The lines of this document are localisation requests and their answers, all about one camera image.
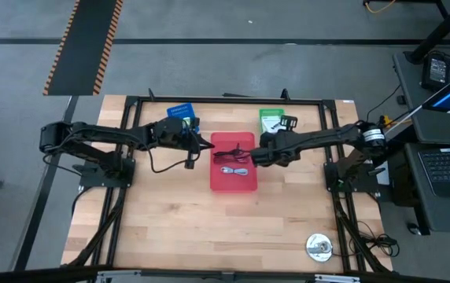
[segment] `red plastic bin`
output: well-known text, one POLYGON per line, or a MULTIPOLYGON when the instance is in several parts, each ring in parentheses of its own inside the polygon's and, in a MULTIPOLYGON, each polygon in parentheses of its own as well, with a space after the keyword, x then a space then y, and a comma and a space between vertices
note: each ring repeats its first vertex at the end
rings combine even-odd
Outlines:
POLYGON ((215 193, 251 193, 258 188, 256 168, 251 159, 247 164, 225 163, 214 164, 213 153, 236 149, 237 145, 243 150, 255 148, 255 135, 250 132, 216 132, 211 134, 211 143, 215 148, 211 151, 210 187, 215 193), (246 176, 237 174, 224 174, 221 167, 232 169, 248 169, 246 176))

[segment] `wooden tabletop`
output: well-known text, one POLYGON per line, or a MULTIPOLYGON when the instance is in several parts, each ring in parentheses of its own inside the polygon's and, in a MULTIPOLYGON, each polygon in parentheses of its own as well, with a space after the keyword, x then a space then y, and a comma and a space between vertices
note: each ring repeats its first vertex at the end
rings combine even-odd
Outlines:
MULTIPOLYGON (((125 96, 107 95, 98 125, 119 127, 125 96)), ((176 103, 144 102, 140 125, 166 117, 176 103)), ((357 121, 353 101, 336 101, 340 125, 357 121)), ((249 131, 260 136, 259 108, 284 108, 298 117, 295 131, 321 130, 316 106, 193 104, 201 118, 202 137, 212 132, 249 131)), ((331 125, 329 113, 326 115, 331 125)), ((97 145, 113 150, 112 145, 97 145)), ((345 146, 346 154, 352 150, 345 146)), ((317 263, 305 251, 314 233, 327 235, 340 253, 334 209, 323 178, 324 149, 306 150, 288 167, 258 167, 258 190, 250 194, 216 194, 209 188, 209 151, 193 170, 183 165, 162 174, 149 168, 147 153, 136 152, 135 180, 127 191, 114 265, 118 267, 342 272, 338 256, 317 263)), ((156 169, 184 160, 186 152, 154 149, 156 169)), ((98 228, 105 188, 93 188, 76 205, 62 263, 73 260, 98 228)), ((383 233, 378 205, 365 193, 354 193, 358 220, 383 233)), ((109 235, 102 249, 101 262, 109 235)), ((390 259, 373 253, 391 269, 390 259)))

